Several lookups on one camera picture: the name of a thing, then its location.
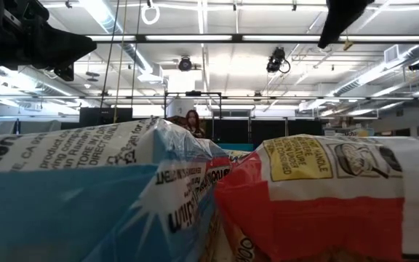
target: yellow label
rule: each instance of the yellow label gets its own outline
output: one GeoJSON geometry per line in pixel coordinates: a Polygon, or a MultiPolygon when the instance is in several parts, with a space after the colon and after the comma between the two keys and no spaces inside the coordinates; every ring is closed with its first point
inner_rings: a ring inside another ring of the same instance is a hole
{"type": "Polygon", "coordinates": [[[332,168],[315,138],[295,136],[263,143],[268,152],[272,181],[332,178],[332,168]]]}

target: red plastic bag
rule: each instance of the red plastic bag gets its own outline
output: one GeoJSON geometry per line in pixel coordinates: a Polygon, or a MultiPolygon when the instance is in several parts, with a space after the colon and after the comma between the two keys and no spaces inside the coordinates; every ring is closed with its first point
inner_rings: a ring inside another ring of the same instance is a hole
{"type": "Polygon", "coordinates": [[[415,138],[277,138],[238,160],[216,201],[237,261],[336,247],[400,261],[419,254],[418,170],[415,138]]]}

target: white ring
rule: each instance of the white ring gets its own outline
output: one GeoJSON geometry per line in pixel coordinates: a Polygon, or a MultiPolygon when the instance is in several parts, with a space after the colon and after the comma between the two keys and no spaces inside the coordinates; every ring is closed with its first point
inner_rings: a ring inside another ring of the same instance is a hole
{"type": "Polygon", "coordinates": [[[152,6],[152,7],[142,7],[142,21],[147,24],[147,25],[153,25],[154,23],[158,22],[160,13],[159,13],[159,7],[157,6],[152,6]],[[148,20],[145,16],[146,14],[146,10],[148,9],[155,9],[156,10],[156,16],[154,17],[153,20],[148,20]]]}

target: plastic bag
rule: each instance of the plastic bag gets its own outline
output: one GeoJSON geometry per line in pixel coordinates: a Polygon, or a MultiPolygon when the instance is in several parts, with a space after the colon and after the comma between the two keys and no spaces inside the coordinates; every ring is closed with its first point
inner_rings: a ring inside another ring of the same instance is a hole
{"type": "Polygon", "coordinates": [[[418,256],[419,138],[267,140],[218,182],[216,199],[238,261],[334,247],[387,261],[418,256]]]}
{"type": "Polygon", "coordinates": [[[229,172],[161,119],[0,136],[0,261],[210,260],[229,172]]]}

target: woman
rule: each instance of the woman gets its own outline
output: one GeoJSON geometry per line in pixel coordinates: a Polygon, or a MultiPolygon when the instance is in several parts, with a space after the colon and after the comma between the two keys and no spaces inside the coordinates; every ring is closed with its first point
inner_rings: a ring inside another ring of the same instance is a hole
{"type": "Polygon", "coordinates": [[[192,133],[195,138],[204,138],[204,131],[200,128],[200,118],[195,110],[189,110],[185,116],[187,125],[185,128],[192,133]]]}

